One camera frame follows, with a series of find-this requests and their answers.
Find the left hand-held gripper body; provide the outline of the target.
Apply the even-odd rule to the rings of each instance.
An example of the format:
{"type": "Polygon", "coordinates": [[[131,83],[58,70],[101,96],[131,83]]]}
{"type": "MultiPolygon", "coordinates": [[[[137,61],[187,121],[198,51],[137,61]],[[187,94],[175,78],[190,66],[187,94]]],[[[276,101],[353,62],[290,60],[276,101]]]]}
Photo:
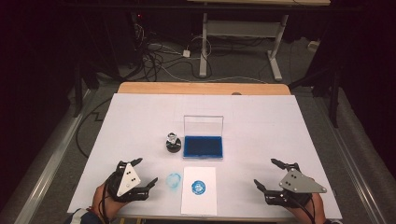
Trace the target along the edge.
{"type": "Polygon", "coordinates": [[[107,179],[107,192],[119,203],[145,201],[149,197],[149,187],[139,187],[141,179],[130,162],[120,161],[107,179]]]}

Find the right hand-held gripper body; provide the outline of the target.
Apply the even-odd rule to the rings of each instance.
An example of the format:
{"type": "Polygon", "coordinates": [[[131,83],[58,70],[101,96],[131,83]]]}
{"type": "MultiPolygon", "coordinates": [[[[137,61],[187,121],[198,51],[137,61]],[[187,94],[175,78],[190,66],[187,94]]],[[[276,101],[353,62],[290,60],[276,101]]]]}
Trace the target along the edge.
{"type": "Polygon", "coordinates": [[[282,190],[267,190],[264,200],[269,205],[299,208],[311,200],[313,193],[326,193],[327,189],[312,178],[304,175],[297,162],[286,163],[286,175],[279,182],[282,190]]]}

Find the black round stamp cap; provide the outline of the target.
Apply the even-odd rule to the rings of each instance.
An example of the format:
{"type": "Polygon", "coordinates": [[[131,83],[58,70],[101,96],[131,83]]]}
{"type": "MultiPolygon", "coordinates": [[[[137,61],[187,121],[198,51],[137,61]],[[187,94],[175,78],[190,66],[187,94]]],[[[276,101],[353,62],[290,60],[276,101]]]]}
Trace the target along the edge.
{"type": "Polygon", "coordinates": [[[171,142],[167,141],[166,142],[166,148],[171,153],[177,153],[181,149],[181,142],[180,141],[176,141],[174,144],[172,144],[171,142]]]}

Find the person's right hand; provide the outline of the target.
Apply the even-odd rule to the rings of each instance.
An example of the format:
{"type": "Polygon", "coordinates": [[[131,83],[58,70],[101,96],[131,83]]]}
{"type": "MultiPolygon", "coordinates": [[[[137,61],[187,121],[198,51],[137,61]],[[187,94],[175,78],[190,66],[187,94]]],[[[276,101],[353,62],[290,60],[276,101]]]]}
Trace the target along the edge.
{"type": "Polygon", "coordinates": [[[318,193],[312,194],[312,200],[305,205],[305,209],[287,207],[287,210],[295,216],[300,224],[312,224],[312,220],[306,212],[315,219],[315,224],[323,224],[327,219],[322,198],[318,193]]]}

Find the person's left hand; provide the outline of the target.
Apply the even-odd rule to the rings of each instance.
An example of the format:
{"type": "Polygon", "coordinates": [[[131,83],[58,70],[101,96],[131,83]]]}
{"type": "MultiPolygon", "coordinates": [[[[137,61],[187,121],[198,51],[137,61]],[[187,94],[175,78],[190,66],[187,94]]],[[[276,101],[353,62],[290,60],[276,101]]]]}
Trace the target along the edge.
{"type": "Polygon", "coordinates": [[[102,184],[96,188],[92,198],[91,210],[99,216],[102,221],[112,219],[124,207],[126,203],[114,201],[105,190],[105,185],[102,184]]]}

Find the white table cover sheet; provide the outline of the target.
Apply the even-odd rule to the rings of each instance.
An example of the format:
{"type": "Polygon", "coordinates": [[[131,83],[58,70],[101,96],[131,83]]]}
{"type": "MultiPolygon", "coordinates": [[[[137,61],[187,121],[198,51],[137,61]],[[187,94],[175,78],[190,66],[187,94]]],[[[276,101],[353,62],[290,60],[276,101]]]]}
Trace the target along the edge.
{"type": "Polygon", "coordinates": [[[269,205],[257,183],[277,189],[285,171],[272,159],[298,163],[303,174],[324,188],[330,186],[300,107],[294,96],[126,94],[113,96],[102,128],[79,180],[68,210],[89,205],[97,186],[120,161],[141,159],[136,171],[141,183],[155,187],[144,202],[120,210],[123,217],[180,218],[182,186],[168,179],[187,167],[216,170],[218,220],[288,221],[284,208],[269,205]],[[170,132],[184,134],[187,116],[221,116],[223,157],[219,161],[187,160],[165,146],[170,132]]]}

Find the white paper sheet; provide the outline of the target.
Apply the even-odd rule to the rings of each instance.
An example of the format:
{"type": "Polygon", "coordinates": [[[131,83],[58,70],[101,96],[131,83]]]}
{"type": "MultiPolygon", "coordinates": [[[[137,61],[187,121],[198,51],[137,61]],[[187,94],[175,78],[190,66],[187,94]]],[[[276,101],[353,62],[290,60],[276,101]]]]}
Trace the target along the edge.
{"type": "Polygon", "coordinates": [[[217,178],[215,167],[185,167],[181,193],[181,214],[215,216],[217,214],[217,178]]]}

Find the blue ink pad clear case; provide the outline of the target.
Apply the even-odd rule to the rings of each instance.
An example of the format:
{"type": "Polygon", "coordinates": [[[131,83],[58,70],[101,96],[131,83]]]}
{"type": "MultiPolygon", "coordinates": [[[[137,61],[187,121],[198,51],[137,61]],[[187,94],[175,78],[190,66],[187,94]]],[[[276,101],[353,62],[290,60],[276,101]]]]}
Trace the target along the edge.
{"type": "Polygon", "coordinates": [[[184,117],[184,159],[223,159],[223,116],[184,117]]]}

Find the black metal stand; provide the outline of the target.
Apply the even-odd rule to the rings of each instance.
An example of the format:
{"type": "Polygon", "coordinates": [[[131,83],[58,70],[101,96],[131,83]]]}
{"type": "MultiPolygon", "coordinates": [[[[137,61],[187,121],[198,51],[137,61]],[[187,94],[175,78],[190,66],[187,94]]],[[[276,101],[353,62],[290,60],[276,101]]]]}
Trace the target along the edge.
{"type": "Polygon", "coordinates": [[[328,96],[328,116],[334,128],[338,127],[337,107],[340,86],[340,73],[337,63],[329,63],[319,68],[316,72],[308,72],[305,77],[291,82],[290,90],[300,86],[311,86],[314,97],[328,96]]]}
{"type": "Polygon", "coordinates": [[[82,83],[85,83],[90,90],[97,90],[99,88],[99,81],[96,77],[96,71],[90,63],[79,62],[74,68],[75,81],[75,112],[76,118],[82,109],[83,94],[82,83]]]}

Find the wooden table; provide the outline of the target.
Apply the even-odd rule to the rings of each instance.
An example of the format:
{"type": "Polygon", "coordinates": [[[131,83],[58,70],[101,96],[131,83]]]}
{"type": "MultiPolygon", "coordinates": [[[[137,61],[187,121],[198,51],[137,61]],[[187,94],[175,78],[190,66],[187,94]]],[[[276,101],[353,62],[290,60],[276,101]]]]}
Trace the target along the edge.
{"type": "MultiPolygon", "coordinates": [[[[194,95],[290,95],[290,89],[284,84],[252,84],[252,83],[188,83],[188,82],[124,82],[120,84],[118,93],[127,94],[194,94],[194,95]]],[[[134,215],[140,219],[159,219],[176,221],[216,221],[216,222],[252,222],[252,223],[285,223],[293,221],[292,217],[186,217],[186,216],[144,216],[134,215]]]]}

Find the aluminium rail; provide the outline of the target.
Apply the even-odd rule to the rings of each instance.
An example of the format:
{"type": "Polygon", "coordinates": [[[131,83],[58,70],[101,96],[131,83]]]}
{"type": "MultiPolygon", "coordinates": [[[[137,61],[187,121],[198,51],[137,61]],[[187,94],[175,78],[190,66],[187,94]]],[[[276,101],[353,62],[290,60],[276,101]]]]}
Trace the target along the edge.
{"type": "Polygon", "coordinates": [[[82,98],[82,108],[76,115],[74,113],[74,109],[76,108],[75,106],[70,112],[67,112],[56,127],[53,135],[49,138],[49,141],[45,145],[45,149],[49,153],[49,158],[43,160],[45,166],[42,169],[40,176],[36,179],[35,185],[16,217],[14,224],[31,223],[39,205],[44,200],[45,195],[50,188],[53,178],[56,176],[66,150],[72,141],[73,135],[82,121],[84,113],[87,111],[87,107],[91,104],[95,94],[96,91],[86,90],[82,98]]]}
{"type": "Polygon", "coordinates": [[[339,105],[337,127],[330,120],[326,101],[317,98],[316,104],[336,142],[341,170],[346,172],[346,180],[339,180],[336,190],[344,222],[391,224],[388,208],[389,198],[393,197],[393,177],[348,108],[348,101],[339,105]]]}

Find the white metal-frame desk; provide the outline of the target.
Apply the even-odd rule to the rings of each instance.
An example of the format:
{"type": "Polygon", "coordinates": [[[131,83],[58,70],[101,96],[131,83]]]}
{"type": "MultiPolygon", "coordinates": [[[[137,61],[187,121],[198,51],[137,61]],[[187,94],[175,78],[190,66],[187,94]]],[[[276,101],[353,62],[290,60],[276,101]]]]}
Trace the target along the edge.
{"type": "MultiPolygon", "coordinates": [[[[328,7],[331,0],[189,0],[198,3],[199,7],[285,7],[303,9],[328,7]]],[[[210,19],[208,13],[203,13],[202,46],[200,53],[199,77],[208,77],[209,51],[212,50],[208,36],[258,37],[273,38],[272,49],[266,51],[267,61],[272,69],[275,81],[283,79],[279,70],[276,55],[287,26],[289,13],[283,13],[279,21],[247,21],[242,19],[210,19]]]]}

